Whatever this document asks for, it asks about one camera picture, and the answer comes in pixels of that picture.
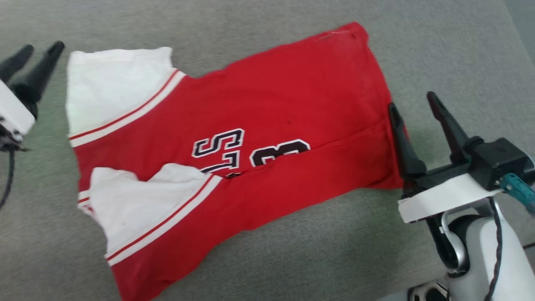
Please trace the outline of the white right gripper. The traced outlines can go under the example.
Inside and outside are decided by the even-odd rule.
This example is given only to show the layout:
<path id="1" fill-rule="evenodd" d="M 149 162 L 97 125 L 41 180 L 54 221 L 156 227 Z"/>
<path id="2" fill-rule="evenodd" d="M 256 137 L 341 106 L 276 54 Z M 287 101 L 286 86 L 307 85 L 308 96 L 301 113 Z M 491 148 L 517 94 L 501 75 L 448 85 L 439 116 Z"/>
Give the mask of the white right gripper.
<path id="1" fill-rule="evenodd" d="M 452 209 L 468 207 L 502 192 L 498 187 L 485 189 L 470 175 L 470 156 L 463 149 L 469 139 L 466 132 L 436 93 L 427 92 L 427 99 L 451 150 L 452 164 L 433 170 L 427 171 L 425 163 L 416 155 L 396 105 L 392 102 L 388 107 L 396 160 L 404 180 L 403 196 L 398 202 L 404 223 L 414 223 Z"/>

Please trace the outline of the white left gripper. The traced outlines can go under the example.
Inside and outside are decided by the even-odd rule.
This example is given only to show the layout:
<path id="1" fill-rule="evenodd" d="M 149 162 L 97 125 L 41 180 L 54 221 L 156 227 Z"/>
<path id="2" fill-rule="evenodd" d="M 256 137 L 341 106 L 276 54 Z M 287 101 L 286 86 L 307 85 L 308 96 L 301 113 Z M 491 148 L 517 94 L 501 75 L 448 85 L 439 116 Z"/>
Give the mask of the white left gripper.
<path id="1" fill-rule="evenodd" d="M 20 149 L 38 118 L 38 103 L 65 48 L 56 41 L 42 59 L 25 76 L 8 86 L 7 82 L 20 71 L 33 55 L 34 46 L 27 44 L 0 63 L 0 118 L 2 152 Z"/>

